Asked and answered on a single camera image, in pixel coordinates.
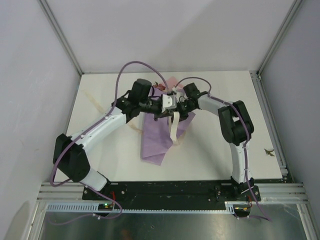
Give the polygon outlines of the cream ribbon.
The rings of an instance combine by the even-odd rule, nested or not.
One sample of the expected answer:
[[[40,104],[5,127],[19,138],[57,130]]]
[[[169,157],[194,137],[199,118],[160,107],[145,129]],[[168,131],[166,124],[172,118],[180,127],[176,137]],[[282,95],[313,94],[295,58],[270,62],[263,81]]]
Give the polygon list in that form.
[[[139,116],[142,112],[142,103],[147,98],[162,98],[163,94],[171,95],[172,91],[168,93],[162,93],[160,96],[134,95],[133,90],[127,91],[128,96],[121,96],[118,98],[97,122],[83,130],[80,134],[81,144],[88,148],[91,145],[95,145],[97,142],[103,140],[106,136],[112,133],[117,128],[128,124],[133,118]],[[179,143],[177,138],[177,128],[180,123],[180,114],[175,109],[168,109],[172,111],[172,116],[167,117],[170,138],[174,145]]]

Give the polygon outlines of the dark pink rose stem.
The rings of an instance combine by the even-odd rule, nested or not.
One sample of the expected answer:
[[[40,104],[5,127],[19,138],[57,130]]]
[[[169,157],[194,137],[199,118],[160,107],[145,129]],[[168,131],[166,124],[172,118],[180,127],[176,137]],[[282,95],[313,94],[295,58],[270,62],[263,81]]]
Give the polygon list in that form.
[[[154,85],[153,85],[153,87],[154,87],[155,89],[160,90],[160,91],[165,91],[165,90],[166,90],[166,86],[165,86],[164,84],[158,83],[158,82],[155,82]]]

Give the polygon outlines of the pink wrapping paper sheet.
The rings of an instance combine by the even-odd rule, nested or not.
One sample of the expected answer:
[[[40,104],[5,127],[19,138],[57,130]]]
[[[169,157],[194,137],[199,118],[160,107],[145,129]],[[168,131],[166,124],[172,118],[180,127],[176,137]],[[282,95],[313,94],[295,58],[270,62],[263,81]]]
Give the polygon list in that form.
[[[171,90],[178,83],[178,80],[172,76],[166,82]],[[155,86],[154,88],[155,96],[160,96],[166,90],[164,85],[162,89]],[[179,122],[176,132],[179,143],[182,142],[182,136],[184,137],[187,127],[195,116],[196,114],[191,112],[186,120]],[[141,141],[140,155],[142,161],[160,166],[167,151],[174,145],[170,137],[168,118],[160,118],[155,121],[153,114],[145,113]]]

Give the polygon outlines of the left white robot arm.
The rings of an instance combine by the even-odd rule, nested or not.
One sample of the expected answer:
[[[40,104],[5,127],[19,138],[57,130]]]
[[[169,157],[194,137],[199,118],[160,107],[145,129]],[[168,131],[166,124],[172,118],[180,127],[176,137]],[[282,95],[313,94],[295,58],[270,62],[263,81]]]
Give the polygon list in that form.
[[[98,199],[107,199],[111,193],[108,180],[91,167],[88,153],[110,133],[140,113],[153,114],[155,119],[170,115],[169,109],[177,105],[175,94],[169,92],[153,96],[150,95],[151,89],[150,81],[137,79],[132,88],[115,99],[107,112],[91,126],[71,136],[58,136],[54,149],[53,172],[60,170],[68,181],[91,187]]]

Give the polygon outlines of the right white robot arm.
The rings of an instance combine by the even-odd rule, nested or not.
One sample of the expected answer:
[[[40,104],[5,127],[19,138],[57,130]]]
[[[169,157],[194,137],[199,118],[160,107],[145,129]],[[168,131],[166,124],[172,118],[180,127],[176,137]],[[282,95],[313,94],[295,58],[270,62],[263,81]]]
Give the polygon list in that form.
[[[255,199],[254,178],[249,171],[248,154],[254,125],[245,103],[241,100],[228,102],[210,95],[207,91],[200,92],[194,83],[184,86],[183,90],[186,100],[178,104],[178,109],[183,114],[199,109],[219,118],[222,136],[231,150],[231,196],[237,201],[242,201],[249,195]]]

